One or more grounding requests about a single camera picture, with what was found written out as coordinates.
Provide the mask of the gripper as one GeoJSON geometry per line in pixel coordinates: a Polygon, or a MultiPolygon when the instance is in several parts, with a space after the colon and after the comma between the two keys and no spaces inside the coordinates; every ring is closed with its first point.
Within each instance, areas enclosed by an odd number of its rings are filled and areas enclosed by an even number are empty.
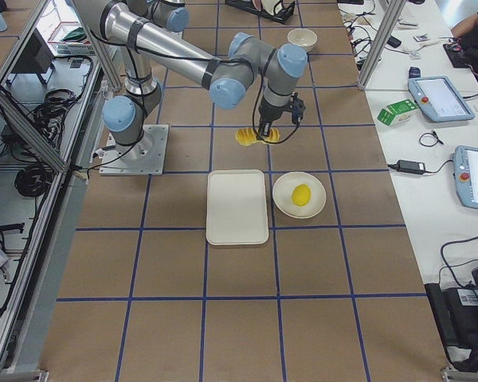
{"type": "Polygon", "coordinates": [[[260,112],[258,134],[262,138],[267,138],[273,122],[277,121],[284,112],[293,113],[293,104],[293,94],[281,95],[271,88],[265,88],[258,108],[260,112]]]}

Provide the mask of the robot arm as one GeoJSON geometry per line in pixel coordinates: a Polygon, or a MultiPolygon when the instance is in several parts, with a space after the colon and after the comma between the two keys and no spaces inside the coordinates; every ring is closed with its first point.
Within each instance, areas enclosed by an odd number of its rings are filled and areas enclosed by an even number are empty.
{"type": "Polygon", "coordinates": [[[72,6],[99,41],[149,58],[200,84],[221,109],[234,109],[260,79],[252,126],[237,132],[239,142],[284,143],[273,127],[283,113],[290,114],[295,127],[300,126],[305,106],[295,87],[308,63],[301,47],[286,43],[275,48],[247,33],[237,33],[227,58],[219,58],[178,39],[169,32],[167,17],[150,16],[147,6],[125,1],[74,1],[72,6]]]}

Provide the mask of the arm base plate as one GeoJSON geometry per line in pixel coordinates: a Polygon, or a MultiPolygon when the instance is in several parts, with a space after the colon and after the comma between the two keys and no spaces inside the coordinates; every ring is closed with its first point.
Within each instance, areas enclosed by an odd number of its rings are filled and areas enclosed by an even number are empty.
{"type": "Polygon", "coordinates": [[[100,159],[99,168],[103,176],[162,175],[169,135],[168,124],[146,124],[142,139],[131,148],[116,145],[112,134],[108,134],[108,146],[100,159]]]}

